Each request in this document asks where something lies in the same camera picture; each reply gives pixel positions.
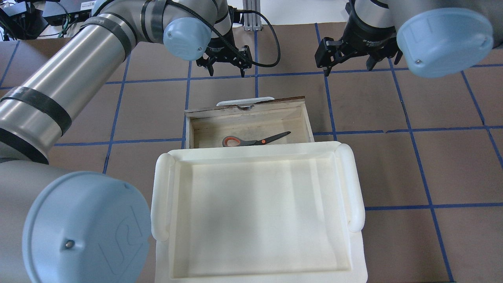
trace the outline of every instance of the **scissor blade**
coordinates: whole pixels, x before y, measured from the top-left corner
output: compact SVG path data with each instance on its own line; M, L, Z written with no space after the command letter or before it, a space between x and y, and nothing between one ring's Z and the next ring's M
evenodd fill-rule
M261 140L259 140L259 141L258 141L258 144L259 144L259 145L266 145L266 144L268 144L268 143L274 142L274 141L275 141L275 140L277 140L277 139L280 139L280 138L282 138L282 137L284 137L284 136L287 136L287 135L289 135L289 134L291 134L291 133L292 133L292 132L290 132L290 131L286 131L286 132L283 132L283 133L279 133L279 134L276 134L276 135L274 135L274 136L270 136L270 137L267 137L267 138L265 138L265 139L261 139Z

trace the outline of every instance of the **blue tape line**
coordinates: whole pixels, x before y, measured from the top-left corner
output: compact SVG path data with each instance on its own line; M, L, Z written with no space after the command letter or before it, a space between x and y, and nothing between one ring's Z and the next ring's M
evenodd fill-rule
M105 158L105 164L103 165L103 174L107 173L108 160L110 159L110 153L112 152L112 142L115 135L115 127L117 126L117 118L119 117L119 109L121 108L122 94L124 92L124 85L126 82L127 70L129 69L129 61L131 55L127 57L126 68L124 70L124 76L122 77L121 90L119 92L119 99L117 100L117 108L115 109L114 123L112 124L112 132L110 133L110 144L108 145L107 157Z
M111 144L137 144L137 143L162 143L162 142L181 142L183 138L155 138L155 139L131 139L114 140Z
M314 29L316 30L316 38L318 39L318 42L320 42L321 38L319 36L318 23L314 23ZM326 100L328 104L328 113L330 115L330 124L332 126L333 140L337 140L336 122L333 118L332 99L330 98L330 88L328 87L328 79L327 77L323 76L323 80L325 82Z
M485 203L453 203L453 204L433 204L433 205L395 205L395 206L367 206L366 211L374 210L409 210L409 209L431 209L431 208L470 208L470 207L498 207L503 206L503 202Z
M189 71L187 72L187 92L185 92L185 110L189 109L190 81L192 80L191 75L192 75L192 61L189 61ZM184 112L184 128L183 128L183 132L182 132L182 149L185 148L185 140L187 139L187 137L185 136L186 129L187 129L187 119L185 118L185 112Z
M471 89L470 83L468 81L468 78L466 77L465 72L461 71L461 75L463 76L463 80L465 81L466 88L468 89L468 92L470 93L470 96L471 96L471 98L473 100L473 104L475 105L475 108L477 108L477 112L478 112L478 115L480 117L480 120L482 121L482 125L484 125L484 129L487 131L487 135L489 136L489 140L491 141L492 148L494 149L494 152L496 153L496 157L498 158L499 165L503 169L503 158L501 157L501 153L499 152L498 146L496 145L496 142L494 141L492 133L489 130L490 127L488 127L485 124L484 115L482 114L482 110L480 109L480 106L478 105L478 102L477 102L477 99L475 98L475 95L473 94L473 90Z
M157 83L157 82L176 82L176 81L186 81L186 78L174 78L174 79L156 79L156 80L136 80L136 81L123 81L124 84L137 84L137 83Z
M380 68L380 69L373 69L371 72L387 72L390 71L388 68ZM330 71L330 74L343 74L343 73L368 73L369 71L367 69L358 69L358 70L335 70L335 71Z
M472 98L473 104L475 105L475 108L477 109L478 116L480 117L480 120L482 121L482 125L485 125L484 115L482 115L482 111L480 110L480 107L478 106L477 100L475 99L475 95L473 95L473 91L470 87L470 83L468 82L468 79L466 78L464 71L461 71L461 76L463 77L463 80L465 81L466 88L468 89L468 92L470 93L470 96Z
M324 132L314 132L313 135L332 135L333 132L329 132L329 131L324 131Z
M97 141L94 143L61 143L61 144L55 144L55 147L87 147L87 146L102 146L102 145L109 145L109 141Z
M337 134L384 133L383 130L338 131Z
M258 77L284 77L284 76L303 76L303 75L319 75L323 72L298 72L298 73L279 73L279 74L258 74Z
M417 159L417 164L419 165L419 171L421 173L421 178L423 180L423 185L425 187L426 198L428 199L428 204L433 205L432 197L430 195L430 189L428 188L428 183L426 182L426 176L425 176L425 172L423 169L423 164L422 164L421 158L419 156L419 150L417 149L417 144L415 142L414 133L412 131L412 126L410 125L410 120L409 120L409 117L407 114L407 109L406 109L405 103L403 101L402 92L400 90L400 86L398 85L398 79L396 78L396 73L395 73L395 70L393 68L393 64L391 63L390 59L388 59L388 63L389 63L389 67L391 69L391 74L393 75L393 80L395 82L395 87L396 87L396 91L398 93L398 97L399 97L400 102L402 104L403 113L405 114L405 120L407 122L407 128L409 130L410 140L412 141L412 147L414 148L415 157ZM447 258L447 252L445 251L444 241L442 240L442 234L440 232L440 227L438 224L437 215L435 214L435 209L433 207L430 208L430 212L432 214L433 224L435 225L435 231L437 232L437 238L438 238L439 245L440 245L440 251L442 252L442 257L444 259L444 264L445 264L445 268L447 271L447 275L449 276L449 281L453 282L454 278L452 276L451 267L449 265L449 259Z
M255 61L259 61L259 37L257 31L254 31L255 40ZM255 65L255 98L259 97L259 66Z
M16 43L16 46L14 47L14 51L12 51L11 58L9 59L9 62L7 63L7 67L5 67L5 72L2 75L2 79L0 80L0 86L2 86L2 84L4 83L5 77L7 76L7 72L9 71L9 68L11 67L12 61L14 60L14 55L16 55L16 51L18 51L19 43L20 43L20 41L18 41L18 43Z
M473 65L471 68L485 68L485 67L503 67L503 64L481 64L481 65Z
M407 210L407 209L429 209L430 206L425 205L397 205L397 206L368 206L365 208L366 211L373 210Z

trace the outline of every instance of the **brown floor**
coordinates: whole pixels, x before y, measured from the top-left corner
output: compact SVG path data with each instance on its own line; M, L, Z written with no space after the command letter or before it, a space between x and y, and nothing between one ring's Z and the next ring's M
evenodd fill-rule
M405 62L365 72L351 59L327 79L313 55L318 35L344 24L277 26L282 61L247 71L217 63L215 77L140 43L50 152L54 166L105 172L151 202L157 157L183 142L184 109L229 99L305 96L316 140L354 150L367 207L368 282L501 282L503 278L503 50L441 79ZM255 53L253 33L236 29ZM67 40L0 43L0 94L17 86ZM274 61L268 30L259 61ZM153 282L155 252L139 282Z

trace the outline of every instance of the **tray handle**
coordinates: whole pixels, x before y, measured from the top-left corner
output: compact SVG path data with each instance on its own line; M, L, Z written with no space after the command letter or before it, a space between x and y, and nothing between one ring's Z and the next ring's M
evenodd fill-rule
M159 156L155 165L154 189L152 192L152 235L157 241L165 242L170 236L168 223L168 193L174 183L175 158L169 153Z
M348 192L351 211L348 228L351 232L360 232L365 224L365 206L363 204L360 181L358 180L355 156L349 145L346 144L339 145L335 154L343 165L344 181Z

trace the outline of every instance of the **white wall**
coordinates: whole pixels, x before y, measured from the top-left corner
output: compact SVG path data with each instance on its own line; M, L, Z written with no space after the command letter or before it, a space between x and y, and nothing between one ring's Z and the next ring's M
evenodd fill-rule
M242 0L227 0L229 5L243 8ZM345 22L347 0L261 0L261 13L273 25L295 25Z

